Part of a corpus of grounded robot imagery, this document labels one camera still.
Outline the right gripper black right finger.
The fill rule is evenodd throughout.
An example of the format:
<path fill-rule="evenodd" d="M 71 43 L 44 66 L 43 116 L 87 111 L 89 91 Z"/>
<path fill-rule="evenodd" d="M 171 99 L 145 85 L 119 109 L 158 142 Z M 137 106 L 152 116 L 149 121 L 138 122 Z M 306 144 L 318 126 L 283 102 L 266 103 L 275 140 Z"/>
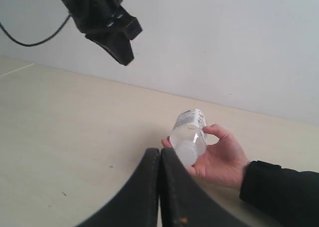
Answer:
<path fill-rule="evenodd" d="M 159 197 L 163 227 L 246 227 L 192 179 L 174 149 L 160 152 Z"/>

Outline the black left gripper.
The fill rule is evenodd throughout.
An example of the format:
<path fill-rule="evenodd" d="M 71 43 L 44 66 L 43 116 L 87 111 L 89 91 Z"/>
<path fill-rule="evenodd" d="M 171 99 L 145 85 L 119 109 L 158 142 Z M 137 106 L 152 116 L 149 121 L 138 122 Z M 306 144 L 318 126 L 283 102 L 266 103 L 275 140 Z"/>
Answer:
<path fill-rule="evenodd" d="M 142 31 L 138 19 L 123 7 L 123 0 L 61 0 L 78 30 L 103 48 L 119 64 L 134 60 L 130 41 Z"/>

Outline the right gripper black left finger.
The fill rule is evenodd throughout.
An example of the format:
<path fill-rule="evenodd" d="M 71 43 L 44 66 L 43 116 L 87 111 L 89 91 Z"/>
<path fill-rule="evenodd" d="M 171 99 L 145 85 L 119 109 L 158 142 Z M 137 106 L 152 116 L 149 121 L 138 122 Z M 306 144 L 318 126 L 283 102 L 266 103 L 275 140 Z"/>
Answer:
<path fill-rule="evenodd" d="M 79 226 L 156 227 L 159 166 L 159 149 L 146 149 L 137 168 L 119 192 Z"/>

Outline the person's open bare hand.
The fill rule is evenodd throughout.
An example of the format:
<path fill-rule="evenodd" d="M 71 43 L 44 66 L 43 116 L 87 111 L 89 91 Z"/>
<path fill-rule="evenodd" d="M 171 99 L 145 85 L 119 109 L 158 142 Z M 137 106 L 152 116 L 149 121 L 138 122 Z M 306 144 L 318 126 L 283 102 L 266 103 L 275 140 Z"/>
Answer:
<path fill-rule="evenodd" d="M 208 145 L 195 164 L 186 169 L 204 181 L 239 191 L 250 160 L 234 135 L 222 126 L 213 124 L 203 131 L 217 137 L 218 142 Z"/>

